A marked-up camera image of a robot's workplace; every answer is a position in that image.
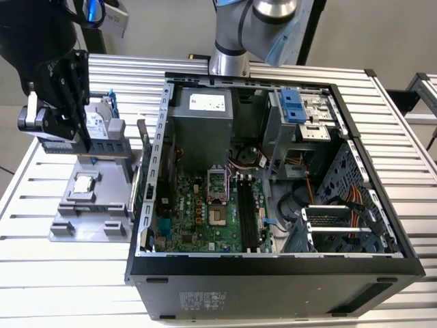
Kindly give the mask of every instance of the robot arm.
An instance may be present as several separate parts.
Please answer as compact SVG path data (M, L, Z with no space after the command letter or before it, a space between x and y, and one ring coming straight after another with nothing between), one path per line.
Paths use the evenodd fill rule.
M247 51L271 66L290 54L293 33L300 29L297 0L218 0L214 75L249 76Z
M44 141L68 141L84 153L89 147L88 57L73 49L72 21L80 23L66 0L1 0L0 55L15 67L29 97L18 128L39 137L43 146Z

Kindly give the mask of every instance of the aluminum extrusion table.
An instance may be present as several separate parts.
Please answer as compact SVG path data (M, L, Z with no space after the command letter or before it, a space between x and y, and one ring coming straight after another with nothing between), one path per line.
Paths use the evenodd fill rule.
M141 147L138 118L154 136L165 71L206 74L208 69L203 60L89 59L91 90L117 93L133 148ZM358 319L178 325L436 327L437 169L379 80L364 70L258 63L251 64L251 75L338 85L427 276ZM161 327L164 323L147 316L136 288L124 285L129 244L46 239L75 161L75 156L47 155L34 141L0 202L0 327Z

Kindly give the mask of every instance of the ram slot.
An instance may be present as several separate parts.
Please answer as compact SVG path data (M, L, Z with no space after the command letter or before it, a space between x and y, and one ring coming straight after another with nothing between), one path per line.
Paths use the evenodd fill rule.
M258 247L257 224L255 221L255 201L253 199L251 181L238 181L237 192L242 251L247 251L247 249L256 251Z

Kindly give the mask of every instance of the blue drive bay latch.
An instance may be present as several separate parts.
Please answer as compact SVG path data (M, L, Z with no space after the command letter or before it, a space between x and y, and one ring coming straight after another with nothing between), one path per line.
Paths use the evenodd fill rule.
M307 121L307 114L303 108L298 90L282 89L280 100L287 122L305 123Z

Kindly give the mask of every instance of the motherboard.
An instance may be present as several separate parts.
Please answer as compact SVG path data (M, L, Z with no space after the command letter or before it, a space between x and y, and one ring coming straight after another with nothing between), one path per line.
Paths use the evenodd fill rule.
M156 251L271 252L264 202L260 180L231 178L216 168L180 174L172 215L158 219Z

